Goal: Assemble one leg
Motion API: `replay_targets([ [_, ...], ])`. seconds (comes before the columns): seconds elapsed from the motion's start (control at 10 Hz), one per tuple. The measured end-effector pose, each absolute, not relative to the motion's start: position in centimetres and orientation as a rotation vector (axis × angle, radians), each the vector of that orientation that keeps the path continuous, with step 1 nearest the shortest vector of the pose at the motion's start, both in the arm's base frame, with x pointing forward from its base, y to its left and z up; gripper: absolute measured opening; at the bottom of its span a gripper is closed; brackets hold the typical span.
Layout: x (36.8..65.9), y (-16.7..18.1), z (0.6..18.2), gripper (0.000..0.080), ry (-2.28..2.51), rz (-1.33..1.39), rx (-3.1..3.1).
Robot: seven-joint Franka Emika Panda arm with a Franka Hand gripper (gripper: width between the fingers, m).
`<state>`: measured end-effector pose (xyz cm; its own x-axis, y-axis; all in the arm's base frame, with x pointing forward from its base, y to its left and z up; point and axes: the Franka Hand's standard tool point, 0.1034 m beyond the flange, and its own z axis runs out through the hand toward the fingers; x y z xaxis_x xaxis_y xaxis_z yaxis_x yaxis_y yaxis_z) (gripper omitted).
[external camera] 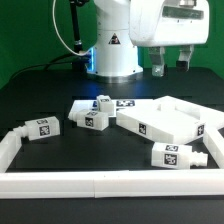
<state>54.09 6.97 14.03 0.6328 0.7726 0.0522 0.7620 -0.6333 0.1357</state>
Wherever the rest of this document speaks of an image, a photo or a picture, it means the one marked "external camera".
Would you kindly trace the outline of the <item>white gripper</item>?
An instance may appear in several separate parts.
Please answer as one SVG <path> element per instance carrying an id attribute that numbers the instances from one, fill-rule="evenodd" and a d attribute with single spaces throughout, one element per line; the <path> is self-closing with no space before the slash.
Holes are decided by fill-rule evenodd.
<path id="1" fill-rule="evenodd" d="M 150 47 L 152 75 L 165 74 L 164 47 L 181 46 L 176 68 L 188 71 L 194 44 L 204 44 L 209 34 L 207 0 L 131 0 L 129 35 L 132 43 Z"/>

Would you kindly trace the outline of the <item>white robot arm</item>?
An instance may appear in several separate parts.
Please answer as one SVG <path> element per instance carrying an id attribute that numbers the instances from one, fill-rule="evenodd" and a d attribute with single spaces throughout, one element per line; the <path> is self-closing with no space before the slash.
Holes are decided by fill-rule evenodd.
<path id="1" fill-rule="evenodd" d="M 178 46 L 176 68 L 188 71 L 194 46 L 209 34 L 207 0 L 94 0 L 97 42 L 90 49 L 87 74 L 109 83 L 126 82 L 143 72 L 138 49 L 149 49 L 152 75 L 166 73 L 165 48 Z"/>

